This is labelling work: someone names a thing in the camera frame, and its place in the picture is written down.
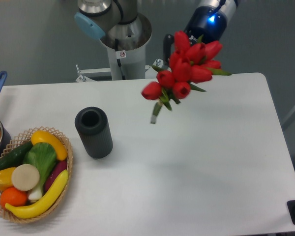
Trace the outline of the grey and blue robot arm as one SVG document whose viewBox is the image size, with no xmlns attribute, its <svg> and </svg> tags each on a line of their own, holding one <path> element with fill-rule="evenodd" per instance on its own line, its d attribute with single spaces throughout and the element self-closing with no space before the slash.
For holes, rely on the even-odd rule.
<svg viewBox="0 0 295 236">
<path fill-rule="evenodd" d="M 74 19 L 81 31 L 114 50 L 136 50 L 152 35 L 151 23 L 136 0 L 80 0 Z M 239 6 L 238 0 L 202 0 L 184 32 L 192 45 L 219 40 Z"/>
</svg>

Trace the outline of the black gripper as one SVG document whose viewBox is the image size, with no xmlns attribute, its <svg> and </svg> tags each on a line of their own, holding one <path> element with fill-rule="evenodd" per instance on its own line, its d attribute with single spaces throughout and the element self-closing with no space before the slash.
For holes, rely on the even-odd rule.
<svg viewBox="0 0 295 236">
<path fill-rule="evenodd" d="M 227 26 L 227 18 L 221 13 L 221 7 L 199 6 L 190 18 L 184 32 L 197 40 L 202 36 L 202 42 L 208 44 L 220 40 Z M 174 36 L 167 34 L 163 39 L 163 62 L 169 64 Z"/>
</svg>

